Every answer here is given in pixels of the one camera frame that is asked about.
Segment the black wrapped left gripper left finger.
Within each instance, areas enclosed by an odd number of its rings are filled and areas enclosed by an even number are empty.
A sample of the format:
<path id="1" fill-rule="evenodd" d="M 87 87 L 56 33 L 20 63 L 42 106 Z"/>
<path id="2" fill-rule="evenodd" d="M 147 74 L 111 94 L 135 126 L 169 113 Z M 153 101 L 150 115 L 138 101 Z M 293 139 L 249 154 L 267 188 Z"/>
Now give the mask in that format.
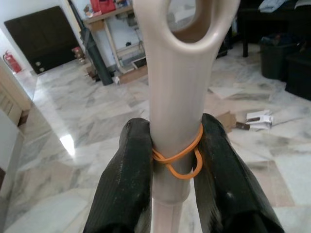
<path id="1" fill-rule="evenodd" d="M 149 233 L 152 218 L 152 140 L 149 121 L 129 120 L 103 171 L 85 233 Z"/>

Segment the black wrapped left gripper right finger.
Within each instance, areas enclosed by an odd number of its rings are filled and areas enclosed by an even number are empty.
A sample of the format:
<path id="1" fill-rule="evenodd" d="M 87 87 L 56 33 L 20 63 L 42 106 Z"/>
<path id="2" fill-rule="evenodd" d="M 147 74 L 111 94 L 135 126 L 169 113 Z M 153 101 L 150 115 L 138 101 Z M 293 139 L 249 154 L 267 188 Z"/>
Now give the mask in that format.
<path id="1" fill-rule="evenodd" d="M 202 125 L 198 150 L 203 167 L 194 177 L 202 232 L 284 232 L 255 175 L 233 149 L 223 125 L 210 114 L 203 114 Z"/>

